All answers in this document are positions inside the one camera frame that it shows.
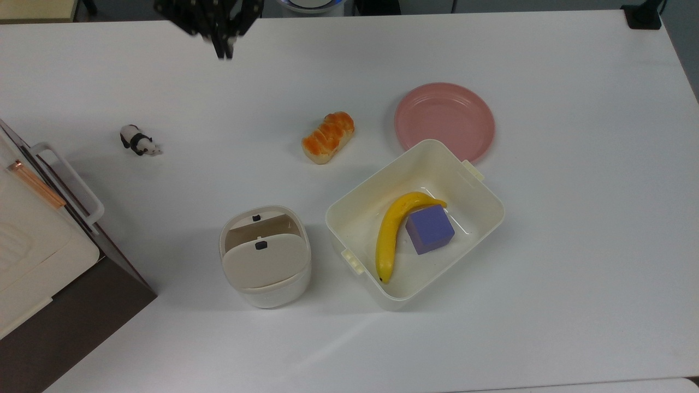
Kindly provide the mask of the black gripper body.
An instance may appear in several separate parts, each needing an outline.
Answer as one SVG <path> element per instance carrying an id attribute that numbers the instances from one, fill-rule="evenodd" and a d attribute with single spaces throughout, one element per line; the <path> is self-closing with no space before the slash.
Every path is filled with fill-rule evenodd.
<path id="1" fill-rule="evenodd" d="M 155 1 L 155 11 L 190 35 L 242 37 L 260 18 L 264 1 Z"/>

